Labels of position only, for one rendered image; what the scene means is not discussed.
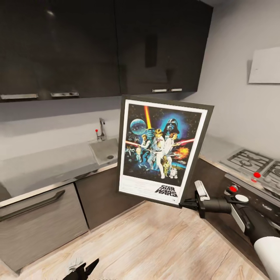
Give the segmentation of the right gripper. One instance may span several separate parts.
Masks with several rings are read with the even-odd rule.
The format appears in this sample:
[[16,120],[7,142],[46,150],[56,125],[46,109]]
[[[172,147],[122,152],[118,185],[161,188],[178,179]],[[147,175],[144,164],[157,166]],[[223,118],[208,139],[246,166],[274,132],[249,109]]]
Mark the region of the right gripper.
[[216,196],[210,196],[210,200],[200,200],[198,191],[195,191],[194,198],[185,199],[180,206],[199,212],[201,219],[205,219],[205,212],[220,213],[220,204]]

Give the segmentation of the poster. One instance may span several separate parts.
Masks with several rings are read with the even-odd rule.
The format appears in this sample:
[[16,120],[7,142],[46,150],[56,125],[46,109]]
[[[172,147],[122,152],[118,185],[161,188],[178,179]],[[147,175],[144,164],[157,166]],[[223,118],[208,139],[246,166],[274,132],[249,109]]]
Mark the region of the poster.
[[121,94],[115,193],[182,209],[213,109]]

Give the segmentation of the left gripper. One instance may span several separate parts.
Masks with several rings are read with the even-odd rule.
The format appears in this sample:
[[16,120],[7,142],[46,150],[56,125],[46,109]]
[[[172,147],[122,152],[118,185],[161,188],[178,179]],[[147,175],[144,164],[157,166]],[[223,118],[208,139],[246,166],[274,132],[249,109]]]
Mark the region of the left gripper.
[[91,263],[86,270],[84,270],[84,267],[86,263],[82,264],[78,268],[76,268],[76,271],[71,272],[69,275],[67,275],[62,280],[87,280],[88,276],[92,273],[92,271],[95,269],[95,266],[98,264],[99,259]]

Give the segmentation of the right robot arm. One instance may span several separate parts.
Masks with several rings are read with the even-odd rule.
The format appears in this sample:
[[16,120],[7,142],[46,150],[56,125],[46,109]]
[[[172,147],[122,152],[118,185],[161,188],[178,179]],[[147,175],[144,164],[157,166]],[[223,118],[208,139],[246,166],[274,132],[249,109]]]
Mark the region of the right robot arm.
[[280,234],[270,219],[258,213],[246,196],[208,196],[201,181],[196,181],[195,185],[195,197],[185,199],[179,205],[198,210],[201,219],[205,219],[205,212],[232,214],[243,233],[249,237],[270,279],[280,280]]

